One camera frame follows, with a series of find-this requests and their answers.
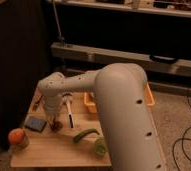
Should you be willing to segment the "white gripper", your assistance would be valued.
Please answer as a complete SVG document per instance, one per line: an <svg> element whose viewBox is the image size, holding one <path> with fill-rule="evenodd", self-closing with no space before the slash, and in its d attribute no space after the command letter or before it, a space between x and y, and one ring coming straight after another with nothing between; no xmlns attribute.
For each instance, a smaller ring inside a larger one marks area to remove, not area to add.
<svg viewBox="0 0 191 171"><path fill-rule="evenodd" d="M58 119L61 105L62 97L60 95L44 97L43 109L49 121Z"/></svg>

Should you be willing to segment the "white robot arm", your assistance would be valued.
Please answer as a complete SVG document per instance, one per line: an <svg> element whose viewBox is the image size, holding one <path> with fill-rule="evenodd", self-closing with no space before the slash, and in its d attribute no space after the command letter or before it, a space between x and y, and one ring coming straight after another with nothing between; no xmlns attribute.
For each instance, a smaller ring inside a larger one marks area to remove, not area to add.
<svg viewBox="0 0 191 171"><path fill-rule="evenodd" d="M116 63L73 77L55 72L38 83L45 113L57 113L65 92L94 94L113 171L167 171L145 100L147 75L137 64Z"/></svg>

